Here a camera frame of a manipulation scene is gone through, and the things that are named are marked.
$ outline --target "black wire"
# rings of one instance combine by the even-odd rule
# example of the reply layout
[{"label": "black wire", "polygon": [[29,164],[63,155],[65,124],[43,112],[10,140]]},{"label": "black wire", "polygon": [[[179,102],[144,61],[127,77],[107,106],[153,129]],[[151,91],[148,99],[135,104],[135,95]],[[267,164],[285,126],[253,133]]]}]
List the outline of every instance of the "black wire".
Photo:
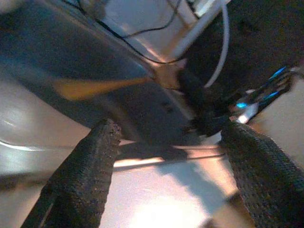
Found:
[{"label": "black wire", "polygon": [[119,38],[120,40],[122,40],[125,44],[127,44],[133,51],[135,51],[138,55],[144,57],[145,59],[154,62],[154,63],[158,63],[158,64],[169,64],[169,63],[175,63],[181,60],[181,58],[169,61],[169,62],[160,62],[160,61],[156,61],[153,60],[147,56],[145,56],[143,53],[141,53],[140,51],[138,51],[135,47],[133,47],[128,41],[126,41],[123,37],[121,37],[117,32],[113,31],[112,29],[110,29],[109,26],[107,26],[105,23],[103,23],[100,20],[96,20],[96,22],[101,25],[102,27],[104,27],[106,30],[108,30],[109,32],[111,32],[115,37]]},{"label": "black wire", "polygon": [[161,27],[158,27],[158,28],[150,28],[150,29],[144,29],[144,30],[141,30],[141,31],[137,31],[137,32],[132,33],[132,34],[129,34],[129,35],[126,35],[126,36],[122,36],[122,38],[130,38],[130,37],[134,37],[134,36],[137,36],[137,35],[145,33],[145,32],[157,31],[157,30],[162,30],[162,29],[167,28],[173,22],[175,16],[177,15],[180,3],[181,3],[181,0],[179,0],[177,2],[170,20],[164,26],[161,26]]},{"label": "black wire", "polygon": [[[83,15],[86,16],[86,11],[82,8],[81,6],[81,3],[80,3],[80,0],[77,0],[77,3],[78,3],[78,6],[74,5],[73,3],[67,1],[67,0],[62,0],[64,3],[74,7],[75,9],[79,10]],[[97,20],[97,19],[94,19],[99,25],[101,25],[104,29],[106,29],[107,31],[111,32],[116,38],[122,40],[126,45],[128,45],[134,52],[136,52],[138,55],[144,57],[145,59],[151,61],[151,62],[154,62],[154,63],[157,63],[157,64],[170,64],[170,63],[175,63],[175,62],[178,62],[181,60],[181,58],[178,58],[178,59],[175,59],[175,60],[172,60],[172,61],[169,61],[169,62],[160,62],[160,61],[156,61],[156,60],[153,60],[147,56],[145,56],[143,53],[141,53],[140,51],[138,51],[134,46],[132,46],[128,41],[126,41],[124,39],[124,37],[122,37],[121,35],[119,35],[117,32],[115,32],[114,30],[112,30],[108,25],[106,25],[104,22],[102,22],[101,20]]]}]

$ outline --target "white tube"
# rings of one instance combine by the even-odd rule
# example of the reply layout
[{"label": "white tube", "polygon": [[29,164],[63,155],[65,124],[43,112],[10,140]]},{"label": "white tube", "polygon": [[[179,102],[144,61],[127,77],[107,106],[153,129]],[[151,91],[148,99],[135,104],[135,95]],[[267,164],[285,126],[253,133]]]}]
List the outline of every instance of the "white tube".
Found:
[{"label": "white tube", "polygon": [[223,14],[223,24],[224,24],[224,36],[223,36],[223,48],[220,54],[220,58],[218,61],[217,68],[215,69],[213,75],[209,79],[209,81],[205,84],[205,88],[212,86],[212,84],[217,80],[220,72],[223,69],[224,63],[226,61],[227,53],[228,53],[228,46],[229,46],[229,17],[228,17],[228,10],[225,0],[220,0],[221,7],[222,7],[222,14]]}]

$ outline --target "black textured gripper pad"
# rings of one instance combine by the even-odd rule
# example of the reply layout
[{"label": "black textured gripper pad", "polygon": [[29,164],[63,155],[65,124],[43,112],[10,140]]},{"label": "black textured gripper pad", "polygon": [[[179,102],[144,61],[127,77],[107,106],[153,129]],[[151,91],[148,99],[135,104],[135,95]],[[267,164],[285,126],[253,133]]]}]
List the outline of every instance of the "black textured gripper pad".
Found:
[{"label": "black textured gripper pad", "polygon": [[120,138],[111,120],[93,128],[47,181],[22,227],[98,228]]},{"label": "black textured gripper pad", "polygon": [[228,123],[222,138],[255,226],[304,228],[303,170],[272,139],[247,125]]}]

